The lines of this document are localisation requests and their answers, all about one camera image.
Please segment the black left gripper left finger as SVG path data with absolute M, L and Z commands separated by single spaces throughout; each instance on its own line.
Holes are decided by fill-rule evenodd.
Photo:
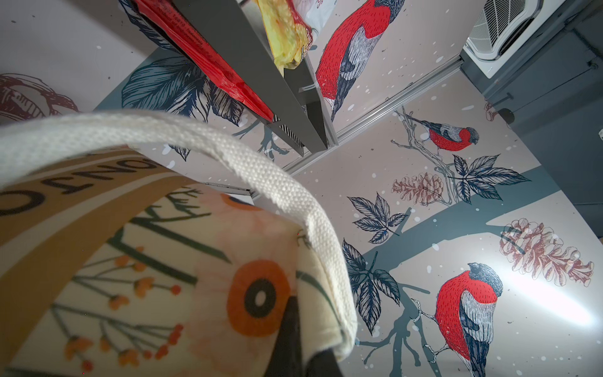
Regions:
M 298 298 L 292 296 L 287 301 L 265 377 L 302 377 L 305 375 L 300 324 Z

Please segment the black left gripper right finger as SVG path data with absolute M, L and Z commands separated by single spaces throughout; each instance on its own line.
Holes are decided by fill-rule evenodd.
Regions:
M 321 351 L 309 360 L 306 377 L 343 377 L 332 349 Z

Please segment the cream canvas tote bag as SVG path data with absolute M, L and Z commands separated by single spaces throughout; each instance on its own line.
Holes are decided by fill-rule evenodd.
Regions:
M 1 128 L 1 374 L 265 376 L 290 297 L 305 367 L 357 330 L 315 197 L 162 112 Z

